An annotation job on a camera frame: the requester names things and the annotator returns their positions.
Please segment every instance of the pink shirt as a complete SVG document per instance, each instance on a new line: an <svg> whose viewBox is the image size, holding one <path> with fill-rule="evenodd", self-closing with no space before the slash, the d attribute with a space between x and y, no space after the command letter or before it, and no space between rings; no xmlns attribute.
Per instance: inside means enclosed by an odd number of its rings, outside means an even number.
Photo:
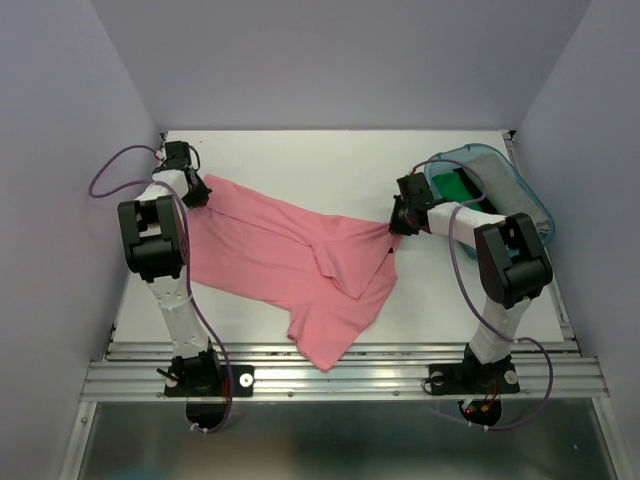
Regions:
<svg viewBox="0 0 640 480"><path fill-rule="evenodd" d="M188 213L191 278L288 310L289 338L330 369L391 292L400 237L388 224L310 212L213 175L205 183L209 203Z"/></svg>

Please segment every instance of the pink fabric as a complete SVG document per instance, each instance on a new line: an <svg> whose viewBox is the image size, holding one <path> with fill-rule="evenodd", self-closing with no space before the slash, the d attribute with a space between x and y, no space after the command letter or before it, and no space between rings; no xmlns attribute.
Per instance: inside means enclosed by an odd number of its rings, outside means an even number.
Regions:
<svg viewBox="0 0 640 480"><path fill-rule="evenodd" d="M213 175L189 211L191 278L291 312L288 336L328 370L378 315L396 280L388 224L321 215Z"/></svg>

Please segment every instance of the wall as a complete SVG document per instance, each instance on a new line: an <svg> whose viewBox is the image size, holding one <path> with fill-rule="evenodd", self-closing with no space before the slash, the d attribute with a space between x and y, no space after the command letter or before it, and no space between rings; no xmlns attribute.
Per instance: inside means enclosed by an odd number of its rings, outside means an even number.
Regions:
<svg viewBox="0 0 640 480"><path fill-rule="evenodd" d="M588 0L93 0L163 128L514 128Z"/></svg>
<svg viewBox="0 0 640 480"><path fill-rule="evenodd" d="M558 225L554 267L640 472L640 3L595 0L529 110L523 170Z"/></svg>
<svg viewBox="0 0 640 480"><path fill-rule="evenodd" d="M0 477L57 478L124 279L117 200L86 187L155 126L87 1L5 2L0 63ZM151 160L123 163L106 180Z"/></svg>

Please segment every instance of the metal frame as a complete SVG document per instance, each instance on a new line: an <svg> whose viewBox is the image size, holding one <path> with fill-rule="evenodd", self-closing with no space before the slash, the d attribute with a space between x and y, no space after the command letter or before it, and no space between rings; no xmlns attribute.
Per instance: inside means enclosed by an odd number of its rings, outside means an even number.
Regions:
<svg viewBox="0 0 640 480"><path fill-rule="evenodd" d="M511 135L503 134L510 161L517 168ZM550 285L564 341L547 343L554 365L553 398L592 398L615 474L633 479L633 469L609 399L597 359L583 358L554 279ZM456 362L464 344L355 344L327 373L319 372L293 344L229 344L232 362L256 367L254 396L243 402L300 401L431 401L422 389L430 363ZM98 402L184 402L166 398L164 381L156 373L171 360L167 343L111 342L103 361L90 364L60 478L75 480ZM515 399L542 398L548 369L540 352L529 345L513 346L513 362L522 392ZM190 398L190 401L205 399Z"/></svg>

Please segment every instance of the teal basket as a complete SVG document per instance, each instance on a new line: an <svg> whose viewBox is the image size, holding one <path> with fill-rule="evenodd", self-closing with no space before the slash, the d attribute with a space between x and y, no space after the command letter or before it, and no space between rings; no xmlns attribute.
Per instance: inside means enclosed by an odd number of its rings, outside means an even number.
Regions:
<svg viewBox="0 0 640 480"><path fill-rule="evenodd" d="M531 197L531 199L535 202L535 204L540 208L540 210L542 210L542 212L549 219L549 227L550 227L549 231L538 232L538 235L540 235L540 240L542 241L542 244L546 247L547 245L549 245L549 243L551 243L551 240L553 240L553 236L556 233L556 225L555 225L555 222L553 221L553 217L549 213L549 210L546 209L546 207L542 204L540 199L536 196L536 194L533 193L533 190L531 190L531 187L529 187L527 182L524 181L524 179L520 176L518 171L513 167L513 165L511 165L511 162L509 162L509 160L507 160L499 150L496 150L495 148L490 147L489 145L484 145L482 143L469 143L460 148L456 148L455 150L436 153L429 160L432 160L434 158L443 158L443 159L449 159L449 160L457 160L458 162L461 162L464 164L469 162L470 160L473 160L482 155L486 155L488 153L495 153L498 156L498 158L500 159L502 164L505 166L505 168L507 169L507 172L509 172L513 180L518 185L520 185L520 187L522 187L522 189L526 192L526 194L529 195L529 197ZM458 168L458 165L455 165L453 163L446 163L446 162L429 163L425 165L424 175L425 177L427 177L427 180L429 181L429 185L431 186L431 190L433 192L433 196L436 199L442 198L442 195L438 190L438 187L436 186L435 182L433 181L433 177L437 175L442 175L445 173L451 173L456 168ZM469 247L468 245L462 245L462 248L467 253L467 255L469 255L474 260L477 260L478 257L475 249Z"/></svg>

